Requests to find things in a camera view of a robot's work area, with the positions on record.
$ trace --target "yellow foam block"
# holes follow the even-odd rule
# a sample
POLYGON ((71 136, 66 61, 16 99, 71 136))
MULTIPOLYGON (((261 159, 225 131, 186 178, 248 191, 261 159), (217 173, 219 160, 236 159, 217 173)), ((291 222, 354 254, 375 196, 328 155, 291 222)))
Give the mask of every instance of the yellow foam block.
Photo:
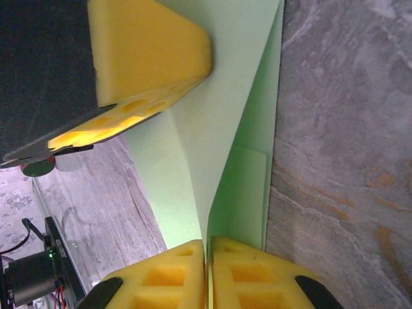
POLYGON ((204 309, 204 274, 203 243, 190 241, 104 278, 123 279, 106 309, 204 309))
POLYGON ((212 68, 211 42, 198 25, 153 0, 89 0, 98 106, 103 115, 48 142, 50 149, 111 137, 161 112, 212 68))
POLYGON ((295 277, 304 267, 229 238, 212 239, 214 309, 314 309, 295 277))

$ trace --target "yellow sponge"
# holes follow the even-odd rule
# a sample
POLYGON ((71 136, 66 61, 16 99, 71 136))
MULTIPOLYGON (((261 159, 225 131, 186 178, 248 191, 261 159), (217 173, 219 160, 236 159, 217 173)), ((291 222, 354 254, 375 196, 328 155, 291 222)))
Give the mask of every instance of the yellow sponge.
POLYGON ((116 106, 48 142, 49 149, 109 138, 167 109, 211 72, 198 25, 154 0, 89 0, 98 106, 116 106))
POLYGON ((306 268, 229 238, 212 239, 214 309, 314 309, 295 277, 306 268))
POLYGON ((201 240, 113 272, 123 285, 106 309, 204 309, 204 253, 201 240))

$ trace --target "metal cylinder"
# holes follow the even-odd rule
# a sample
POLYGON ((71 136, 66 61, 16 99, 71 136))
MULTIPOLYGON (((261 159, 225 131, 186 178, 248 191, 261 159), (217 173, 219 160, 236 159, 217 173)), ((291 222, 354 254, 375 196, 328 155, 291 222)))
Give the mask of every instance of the metal cylinder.
POLYGON ((56 289, 53 255, 48 251, 33 254, 8 264, 6 280, 13 291, 15 306, 27 304, 56 289))

